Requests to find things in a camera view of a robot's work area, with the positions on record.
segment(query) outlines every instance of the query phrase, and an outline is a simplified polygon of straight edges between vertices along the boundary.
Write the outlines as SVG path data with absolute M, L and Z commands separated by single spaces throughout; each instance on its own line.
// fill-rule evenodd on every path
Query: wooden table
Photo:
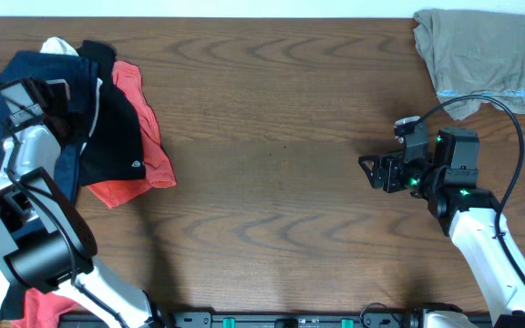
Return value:
M 357 312 L 486 304 L 423 200 L 372 190 L 358 155 L 438 101 L 408 19 L 0 18 L 0 71 L 50 36 L 105 41 L 140 66 L 178 186 L 77 208 L 103 260 L 171 310 Z M 519 117 L 525 133 L 525 116 Z M 480 187 L 501 197 L 518 154 L 505 114 L 463 122 Z M 525 165 L 506 209 L 525 255 Z

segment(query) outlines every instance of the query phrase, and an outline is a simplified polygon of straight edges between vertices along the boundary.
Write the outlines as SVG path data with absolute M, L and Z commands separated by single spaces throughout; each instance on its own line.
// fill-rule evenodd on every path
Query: blue cloth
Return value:
M 70 87 L 71 96 L 68 111 L 85 114 L 90 124 L 96 106 L 97 75 L 98 64 L 84 57 L 20 51 L 0 74 L 0 82 L 11 82 L 21 77 L 38 77 L 44 80 L 65 79 Z M 0 94 L 0 118 L 5 121 L 9 115 L 9 107 Z M 5 136 L 4 128 L 0 126 L 0 169 L 4 158 Z M 54 181 L 73 204 L 77 197 L 81 148 L 81 143 L 66 145 L 54 172 Z

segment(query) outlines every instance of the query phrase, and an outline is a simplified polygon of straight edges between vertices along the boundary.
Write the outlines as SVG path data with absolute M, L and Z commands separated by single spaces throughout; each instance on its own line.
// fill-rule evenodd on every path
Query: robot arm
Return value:
M 459 210 L 449 230 L 449 238 L 473 271 L 494 325 L 501 315 L 525 313 L 525 287 L 495 238 L 495 216 L 493 209 Z M 525 275 L 525 259 L 503 215 L 500 225 L 505 233 L 504 240 Z
M 403 150 L 361 157 L 360 166 L 374 189 L 387 193 L 411 190 L 411 196 L 427 201 L 428 210 L 473 271 L 494 326 L 525 320 L 525 285 L 496 238 L 494 221 L 499 203 L 489 190 L 477 188 L 477 133 L 442 128 L 431 156 L 427 127 L 416 121 L 418 118 L 406 118 L 395 125 Z M 525 276 L 525 259 L 503 215 L 499 224 L 501 238 Z M 468 327 L 466 321 L 465 315 L 453 311 L 428 311 L 422 313 L 419 326 Z
M 4 142 L 0 170 L 0 307 L 4 297 L 15 306 L 5 319 L 23 317 L 25 291 L 36 288 L 78 302 L 111 328 L 164 327 L 147 295 L 103 264 L 88 225 L 50 178 L 69 129 L 63 118 L 38 115 L 54 109 L 33 82 L 2 87 L 18 105 L 10 106 L 15 138 Z

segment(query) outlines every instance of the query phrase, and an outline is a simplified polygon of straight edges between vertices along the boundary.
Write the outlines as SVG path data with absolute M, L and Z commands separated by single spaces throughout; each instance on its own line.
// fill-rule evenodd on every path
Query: black cloth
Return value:
M 11 82 L 20 77 L 39 77 L 44 80 L 65 79 L 72 97 L 68 103 L 68 111 L 82 114 L 87 120 L 83 124 L 90 125 L 96 106 L 97 73 L 98 64 L 85 57 L 20 51 L 0 74 L 0 82 Z M 9 107 L 0 94 L 0 118 L 5 121 L 9 115 Z M 3 139 L 6 137 L 8 136 L 5 129 L 0 125 L 0 169 L 4 158 Z M 67 144 L 54 171 L 55 183 L 73 204 L 77 196 L 81 149 L 80 141 Z
M 77 52 L 98 62 L 102 80 L 97 124 L 80 158 L 80 184 L 145 179 L 139 117 L 123 91 L 113 85 L 115 51 L 85 40 Z

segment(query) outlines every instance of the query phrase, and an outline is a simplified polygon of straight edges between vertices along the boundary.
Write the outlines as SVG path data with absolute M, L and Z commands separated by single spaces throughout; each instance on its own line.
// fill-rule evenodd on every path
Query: red cloth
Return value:
M 69 312 L 77 303 L 49 292 L 43 294 L 37 289 L 26 292 L 24 319 L 13 320 L 14 328 L 57 328 L 60 315 Z
M 125 93 L 139 116 L 146 175 L 145 179 L 112 180 L 89 185 L 88 188 L 110 209 L 134 199 L 152 187 L 168 188 L 176 185 L 170 159 L 161 148 L 160 126 L 153 109 L 143 96 L 139 68 L 119 60 L 113 66 L 112 76 L 115 86 Z

